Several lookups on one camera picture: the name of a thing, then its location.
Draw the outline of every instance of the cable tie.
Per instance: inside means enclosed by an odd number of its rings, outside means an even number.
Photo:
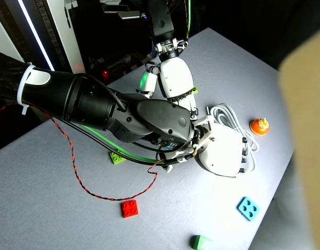
[[[19,84],[19,88],[18,88],[18,93],[17,93],[17,99],[16,100],[18,101],[18,104],[23,106],[23,110],[22,110],[22,114],[23,115],[26,114],[27,108],[29,107],[29,105],[22,103],[23,88],[24,88],[25,82],[26,82],[26,80],[27,80],[28,76],[30,75],[31,70],[33,68],[35,68],[35,65],[30,64],[28,66],[28,68],[25,70],[25,72],[23,73],[23,76],[21,78],[21,81],[20,81],[20,84]]]

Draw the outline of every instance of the green block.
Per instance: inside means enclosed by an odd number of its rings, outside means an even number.
[[[126,161],[125,158],[115,154],[114,152],[111,152],[109,154],[110,154],[110,157],[111,157],[113,164],[118,164],[118,163],[122,163],[123,161]]]
[[[195,236],[195,242],[193,248],[196,250],[208,250],[211,247],[212,240],[202,235]]]
[[[198,94],[199,90],[197,89],[197,86],[193,85],[192,92]]]

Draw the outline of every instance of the gray table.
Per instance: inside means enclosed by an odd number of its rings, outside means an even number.
[[[214,249],[249,247],[293,153],[278,74],[210,29],[189,44],[182,58],[199,89],[200,117],[205,105],[226,102],[246,128],[251,119],[268,118],[271,130],[258,138],[257,169],[230,179],[203,170],[194,160],[174,166],[170,174],[156,167],[154,187],[137,198],[139,215],[124,219],[120,203],[81,189],[69,144],[49,121],[0,150],[0,249],[190,249],[189,239],[196,234],[211,238]],[[112,87],[134,92],[143,70]],[[128,161],[114,166],[105,149],[63,127],[91,191],[127,197],[152,181],[146,166]],[[154,157],[134,145],[124,146]],[[244,196],[260,206],[253,222],[236,209]]]

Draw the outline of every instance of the green cable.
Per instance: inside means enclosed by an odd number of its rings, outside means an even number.
[[[122,148],[121,146],[119,146],[118,144],[116,144],[115,142],[111,141],[110,139],[106,138],[104,135],[102,135],[101,133],[97,132],[96,130],[90,128],[90,127],[87,127],[87,126],[84,126],[82,125],[86,130],[88,130],[89,132],[93,133],[94,135],[96,135],[97,137],[99,137],[100,139],[102,139],[103,141],[105,141],[106,143],[110,144],[111,146],[115,147],[117,150],[120,150],[122,153],[132,157],[132,158],[135,158],[137,160],[142,160],[142,161],[146,161],[146,162],[149,162],[149,163],[156,163],[157,161],[154,160],[154,159],[149,159],[149,158],[145,158],[143,156],[139,156],[139,155],[135,155],[129,151],[127,151],[126,149]]]
[[[189,34],[190,34],[190,25],[191,25],[191,0],[188,0],[188,4],[187,4],[187,9],[188,9],[188,24],[187,24],[187,34],[186,37],[189,38]]]

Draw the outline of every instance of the orange toy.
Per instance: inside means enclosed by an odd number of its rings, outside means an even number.
[[[259,136],[264,136],[266,135],[269,130],[270,130],[270,124],[264,119],[257,119],[254,120],[250,123],[250,129],[252,130],[253,133]]]

